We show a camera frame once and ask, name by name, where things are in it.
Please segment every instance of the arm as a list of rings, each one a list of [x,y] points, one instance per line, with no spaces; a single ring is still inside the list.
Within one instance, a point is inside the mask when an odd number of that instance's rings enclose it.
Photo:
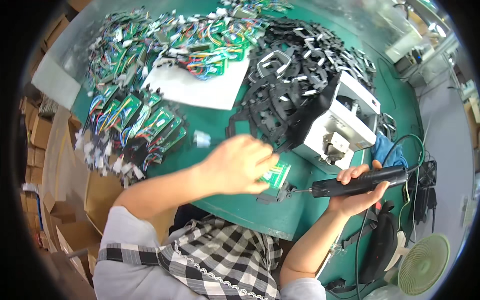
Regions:
[[[377,160],[373,161],[373,166],[374,168],[382,167]],[[351,178],[356,178],[368,170],[368,165],[351,167],[341,171],[337,180],[347,184]],[[379,201],[389,184],[384,181],[373,192],[366,194],[330,198],[327,210],[295,243],[285,258],[280,270],[280,287],[283,288],[289,282],[299,278],[315,278],[315,272],[350,216],[368,209]]]
[[[256,180],[278,162],[272,147],[250,135],[224,141],[204,161],[190,168],[131,186],[113,204],[139,219],[214,194],[261,193]]]

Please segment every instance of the green fan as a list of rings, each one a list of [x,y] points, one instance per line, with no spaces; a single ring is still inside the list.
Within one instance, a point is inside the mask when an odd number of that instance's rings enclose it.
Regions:
[[[407,295],[417,296],[431,288],[445,271],[450,244],[443,234],[432,234],[401,252],[405,258],[397,274],[398,287]]]

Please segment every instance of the blue cloth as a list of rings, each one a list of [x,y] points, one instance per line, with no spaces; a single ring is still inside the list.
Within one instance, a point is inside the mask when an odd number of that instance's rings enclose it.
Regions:
[[[373,159],[378,160],[382,165],[384,163],[385,157],[388,154],[388,151],[393,146],[393,142],[391,142],[386,136],[377,133],[377,140],[375,145],[372,148],[372,157]],[[395,147],[393,152],[390,154],[388,161],[385,163],[384,167],[391,167],[391,166],[400,166],[404,165],[408,168],[407,160],[403,157],[402,153],[402,145],[399,144]]]

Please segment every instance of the lace trim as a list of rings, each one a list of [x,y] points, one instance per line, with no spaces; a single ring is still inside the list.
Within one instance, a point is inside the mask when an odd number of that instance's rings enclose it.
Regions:
[[[180,255],[181,257],[183,257],[184,259],[186,259],[188,262],[190,262],[191,264],[193,264],[193,266],[194,266],[195,268],[197,268],[197,270],[199,270],[199,271],[202,272],[203,274],[205,274],[205,275],[207,275],[208,277],[210,277],[210,278],[212,278],[212,279],[214,279],[214,280],[216,280],[216,281],[219,281],[219,282],[221,282],[221,283],[223,283],[223,284],[225,284],[225,285],[227,285],[227,286],[229,286],[229,287],[231,287],[231,288],[236,289],[239,293],[244,294],[244,295],[247,295],[247,296],[251,296],[251,297],[254,297],[254,298],[257,298],[257,299],[259,299],[259,300],[269,300],[269,298],[263,297],[263,296],[261,296],[261,295],[257,295],[257,294],[255,294],[255,293],[253,293],[253,292],[249,292],[249,293],[248,293],[246,289],[244,289],[244,288],[239,288],[236,284],[231,284],[230,281],[228,281],[228,280],[223,280],[221,277],[215,276],[215,274],[213,274],[212,272],[207,272],[207,270],[206,270],[205,268],[201,268],[200,265],[197,264],[197,263],[195,262],[195,260],[193,260],[193,258],[190,258],[190,257],[188,257],[188,256],[183,255],[183,254],[180,253],[179,248],[178,248],[178,245],[177,245],[177,241],[175,241],[175,248],[173,249],[173,251],[175,251],[176,254]]]

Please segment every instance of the forearm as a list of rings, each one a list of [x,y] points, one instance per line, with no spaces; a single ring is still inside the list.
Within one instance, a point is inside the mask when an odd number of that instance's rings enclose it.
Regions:
[[[139,219],[149,219],[169,208],[177,207],[209,195],[214,186],[206,182],[202,165],[139,182],[120,194],[114,206],[124,206]]]
[[[280,286],[284,287],[288,282],[299,278],[314,278],[347,221],[347,216],[325,211],[288,253],[280,271]]]

